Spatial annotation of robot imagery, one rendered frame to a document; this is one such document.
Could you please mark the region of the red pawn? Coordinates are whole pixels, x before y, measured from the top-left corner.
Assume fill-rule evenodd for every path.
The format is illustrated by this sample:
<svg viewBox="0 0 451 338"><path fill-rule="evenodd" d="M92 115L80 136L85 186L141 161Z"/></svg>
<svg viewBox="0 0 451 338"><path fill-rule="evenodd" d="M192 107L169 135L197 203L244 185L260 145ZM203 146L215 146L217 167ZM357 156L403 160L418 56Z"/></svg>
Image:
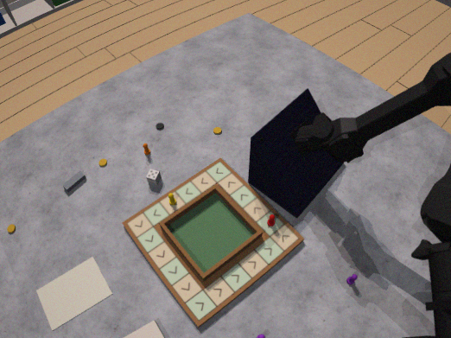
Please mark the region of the red pawn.
<svg viewBox="0 0 451 338"><path fill-rule="evenodd" d="M267 225L274 226L275 225L274 219L275 219L275 215L273 215L273 214L270 215L270 219L268 220Z"/></svg>

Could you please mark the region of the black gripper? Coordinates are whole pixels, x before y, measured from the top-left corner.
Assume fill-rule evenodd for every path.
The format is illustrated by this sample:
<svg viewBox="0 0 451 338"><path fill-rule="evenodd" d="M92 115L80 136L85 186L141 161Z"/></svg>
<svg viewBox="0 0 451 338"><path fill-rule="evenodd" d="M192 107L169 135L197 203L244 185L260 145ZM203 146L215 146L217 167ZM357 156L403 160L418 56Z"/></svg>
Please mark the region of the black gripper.
<svg viewBox="0 0 451 338"><path fill-rule="evenodd" d="M451 291L432 294L432 301L426 304L426 311L433 310L435 336L415 336L404 338L451 338Z"/></svg>

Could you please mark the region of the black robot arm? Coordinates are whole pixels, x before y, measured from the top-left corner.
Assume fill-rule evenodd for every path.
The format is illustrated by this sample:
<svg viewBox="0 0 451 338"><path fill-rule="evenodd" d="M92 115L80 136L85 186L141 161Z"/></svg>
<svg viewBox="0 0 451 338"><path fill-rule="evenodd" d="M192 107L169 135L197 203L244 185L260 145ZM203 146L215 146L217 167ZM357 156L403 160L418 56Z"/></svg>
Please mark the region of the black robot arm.
<svg viewBox="0 0 451 338"><path fill-rule="evenodd" d="M364 155L369 139L434 106L447 105L451 106L451 53L431 65L422 82L359 117L331 121L323 112L315 116L313 124L307 119L290 134L301 157L311 150L325 150L334 160L349 163ZM423 239L411 257L429 260L432 293L451 291L451 163L429 191L420 212L424 225L441 243L432 245Z"/></svg>

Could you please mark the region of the orange game pawn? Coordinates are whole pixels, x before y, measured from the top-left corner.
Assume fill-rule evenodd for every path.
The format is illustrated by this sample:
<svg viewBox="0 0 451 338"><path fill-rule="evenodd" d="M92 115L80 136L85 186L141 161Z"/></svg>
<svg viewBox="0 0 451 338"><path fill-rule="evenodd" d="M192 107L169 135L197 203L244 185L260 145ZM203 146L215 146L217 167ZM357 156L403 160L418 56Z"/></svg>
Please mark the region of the orange game pawn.
<svg viewBox="0 0 451 338"><path fill-rule="evenodd" d="M145 149L145 151L144 151L145 155L149 155L150 154L150 149L149 149L148 145L146 143L144 143L143 147Z"/></svg>

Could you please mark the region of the white die with black pips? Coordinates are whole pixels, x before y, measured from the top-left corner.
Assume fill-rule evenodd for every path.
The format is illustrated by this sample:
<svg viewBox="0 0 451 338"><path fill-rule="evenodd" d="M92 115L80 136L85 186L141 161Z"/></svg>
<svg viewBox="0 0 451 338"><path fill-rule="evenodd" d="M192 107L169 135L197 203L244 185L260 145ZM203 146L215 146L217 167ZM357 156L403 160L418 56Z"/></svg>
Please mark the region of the white die with black pips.
<svg viewBox="0 0 451 338"><path fill-rule="evenodd" d="M159 171L151 169L146 176L148 182L153 183L155 185L158 184L158 182L161 180L161 175Z"/></svg>

